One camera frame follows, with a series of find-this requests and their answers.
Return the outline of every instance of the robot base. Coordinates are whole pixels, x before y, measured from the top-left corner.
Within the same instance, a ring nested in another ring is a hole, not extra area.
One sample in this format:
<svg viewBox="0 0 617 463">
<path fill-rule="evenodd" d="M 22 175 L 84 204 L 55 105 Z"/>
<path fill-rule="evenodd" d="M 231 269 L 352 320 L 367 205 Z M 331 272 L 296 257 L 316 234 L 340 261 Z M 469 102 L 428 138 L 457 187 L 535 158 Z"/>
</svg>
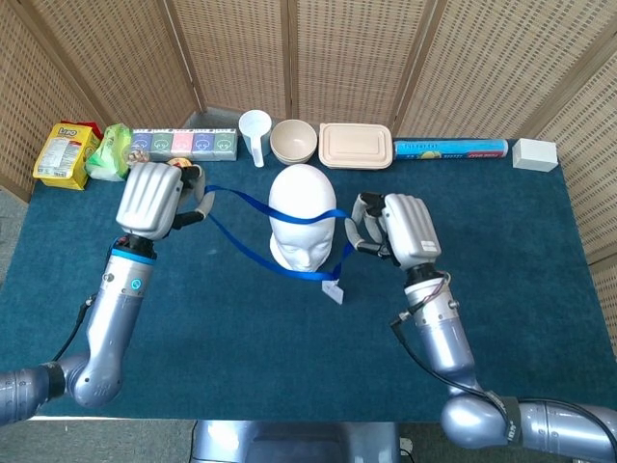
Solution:
<svg viewBox="0 0 617 463">
<path fill-rule="evenodd" d="M 400 463 L 393 422 L 198 421 L 191 463 Z"/>
</svg>

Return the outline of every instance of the blue ring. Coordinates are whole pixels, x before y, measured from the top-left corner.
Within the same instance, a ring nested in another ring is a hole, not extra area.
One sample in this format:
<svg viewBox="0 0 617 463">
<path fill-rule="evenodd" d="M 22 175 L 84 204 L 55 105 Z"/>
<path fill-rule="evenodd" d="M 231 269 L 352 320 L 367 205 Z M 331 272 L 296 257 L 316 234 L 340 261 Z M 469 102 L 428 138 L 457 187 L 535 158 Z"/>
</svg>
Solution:
<svg viewBox="0 0 617 463">
<path fill-rule="evenodd" d="M 120 249 L 112 249 L 112 256 L 118 256 L 119 258 L 133 260 L 146 265 L 154 265 L 156 262 L 154 259 L 145 258 L 144 256 L 139 256 L 133 253 L 127 253 L 126 251 L 121 251 Z"/>
</svg>

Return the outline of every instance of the gray floor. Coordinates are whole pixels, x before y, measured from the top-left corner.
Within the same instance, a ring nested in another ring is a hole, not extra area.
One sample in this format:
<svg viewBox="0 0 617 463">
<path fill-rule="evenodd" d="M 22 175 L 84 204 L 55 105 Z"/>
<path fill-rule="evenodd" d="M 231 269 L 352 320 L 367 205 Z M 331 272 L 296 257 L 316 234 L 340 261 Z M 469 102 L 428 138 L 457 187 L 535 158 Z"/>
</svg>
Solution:
<svg viewBox="0 0 617 463">
<path fill-rule="evenodd" d="M 236 127 L 237 118 L 230 111 L 211 110 L 207 115 L 191 118 L 187 126 Z M 26 210 L 25 205 L 0 192 L 0 285 L 7 274 Z M 186 462 L 192 427 L 193 422 L 174 420 L 21 422 L 0 428 L 0 463 Z M 522 449 L 457 449 L 435 423 L 405 424 L 401 430 L 414 443 L 417 463 L 570 461 Z"/>
<path fill-rule="evenodd" d="M 4 283 L 28 206 L 0 190 L 0 286 Z"/>
</svg>

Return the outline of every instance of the plastic lid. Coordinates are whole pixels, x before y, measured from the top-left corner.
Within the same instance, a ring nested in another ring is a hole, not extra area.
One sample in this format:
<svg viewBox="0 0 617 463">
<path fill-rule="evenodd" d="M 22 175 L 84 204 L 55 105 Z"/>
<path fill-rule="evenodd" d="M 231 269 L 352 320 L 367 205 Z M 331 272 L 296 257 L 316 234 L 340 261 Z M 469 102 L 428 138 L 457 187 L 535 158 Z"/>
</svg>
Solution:
<svg viewBox="0 0 617 463">
<path fill-rule="evenodd" d="M 392 136 L 378 124 L 322 123 L 319 159 L 333 169 L 385 169 L 392 163 Z"/>
</svg>

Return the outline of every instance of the beige bowl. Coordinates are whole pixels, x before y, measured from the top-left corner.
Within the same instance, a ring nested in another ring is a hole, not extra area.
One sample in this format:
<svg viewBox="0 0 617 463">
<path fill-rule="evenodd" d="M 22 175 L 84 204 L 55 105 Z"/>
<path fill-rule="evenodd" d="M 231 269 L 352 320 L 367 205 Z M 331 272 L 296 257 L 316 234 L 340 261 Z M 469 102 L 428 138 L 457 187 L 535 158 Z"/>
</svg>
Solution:
<svg viewBox="0 0 617 463">
<path fill-rule="evenodd" d="M 272 130 L 270 147 L 283 164 L 307 162 L 317 148 L 317 133 L 304 121 L 282 121 Z"/>
</svg>

